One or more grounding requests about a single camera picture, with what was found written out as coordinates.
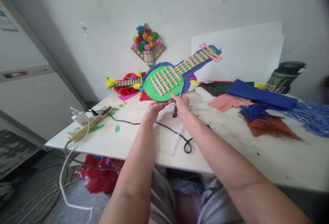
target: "hand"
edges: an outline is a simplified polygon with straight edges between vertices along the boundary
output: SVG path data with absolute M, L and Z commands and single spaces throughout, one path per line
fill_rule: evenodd
M 190 99 L 184 95 L 178 97 L 177 95 L 171 94 L 171 97 L 175 101 L 177 106 L 177 115 L 182 118 L 186 113 L 191 112 Z
M 161 110 L 163 110 L 169 103 L 174 102 L 173 100 L 167 102 L 157 102 L 153 101 L 147 108 L 144 117 L 142 119 L 142 123 L 149 122 L 150 124 L 154 124 L 158 119 L 158 114 Z

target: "pants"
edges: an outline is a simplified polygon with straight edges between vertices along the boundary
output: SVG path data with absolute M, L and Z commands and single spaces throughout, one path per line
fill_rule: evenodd
M 175 195 L 164 175 L 165 170 L 153 168 L 149 223 L 175 224 Z M 202 194 L 201 223 L 244 223 L 229 194 L 214 174 L 200 174 L 205 188 Z

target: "blue felt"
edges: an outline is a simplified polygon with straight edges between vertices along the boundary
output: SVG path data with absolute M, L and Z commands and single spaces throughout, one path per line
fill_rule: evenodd
M 241 110 L 239 113 L 243 113 L 249 121 L 254 121 L 255 119 L 265 119 L 261 114 L 268 114 L 265 108 L 261 105 L 251 105 L 251 106 L 240 106 Z
M 225 91 L 228 94 L 241 96 L 258 102 L 263 107 L 271 107 L 274 110 L 291 110 L 298 102 L 295 98 L 260 90 L 236 79 Z
M 217 47 L 215 47 L 215 46 L 213 46 L 213 45 L 209 45 L 209 47 L 214 48 L 214 49 L 216 50 L 216 54 L 217 54 L 217 55 L 220 55 L 220 54 L 222 53 L 222 50 L 221 50 L 221 49 L 218 50 Z M 202 49 L 196 51 L 195 54 L 198 54 L 198 53 L 200 53 L 201 51 L 202 51 Z M 183 89 L 182 89 L 182 94 L 186 93 L 186 92 L 188 91 L 188 89 L 190 88 L 191 83 L 190 83 L 189 75 L 195 73 L 197 70 L 201 69 L 205 64 L 207 64 L 207 63 L 209 63 L 209 62 L 211 62 L 211 61 L 212 61 L 212 59 L 208 59 L 208 60 L 202 62 L 201 64 L 199 64 L 197 67 L 195 67 L 195 68 L 191 69 L 190 71 L 186 72 L 185 74 L 183 74 L 183 78 L 184 78 L 184 86 L 183 86 Z M 148 75 L 149 75 L 154 69 L 156 69 L 156 68 L 158 68 L 158 67 L 161 67 L 161 66 L 171 66 L 171 67 L 174 67 L 173 64 L 168 63 L 168 62 L 162 62 L 162 63 L 159 63 L 159 64 L 157 64 L 157 65 L 152 65 L 152 67 L 150 68 L 150 70 L 148 71 L 148 73 L 144 76 L 144 79 L 146 79 L 147 76 L 148 76 Z

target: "power strip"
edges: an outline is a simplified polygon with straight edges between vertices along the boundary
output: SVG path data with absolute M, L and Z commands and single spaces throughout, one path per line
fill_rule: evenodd
M 102 121 L 109 113 L 113 111 L 113 108 L 110 105 L 104 106 L 101 110 L 97 111 L 98 115 L 97 116 L 90 116 L 90 125 L 89 125 L 89 130 L 95 127 L 96 124 L 98 124 L 100 121 Z M 75 127 L 73 130 L 68 132 L 66 134 L 66 137 L 70 141 L 79 141 L 81 138 L 83 138 L 88 130 L 88 124 L 85 126 L 78 126 Z

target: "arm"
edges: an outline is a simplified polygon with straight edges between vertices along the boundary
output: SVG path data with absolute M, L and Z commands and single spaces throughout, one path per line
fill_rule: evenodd
M 178 116 L 247 223 L 310 223 L 307 216 L 235 148 L 172 95 Z
M 149 105 L 100 224 L 148 223 L 155 160 L 153 124 L 167 105 L 157 102 Z

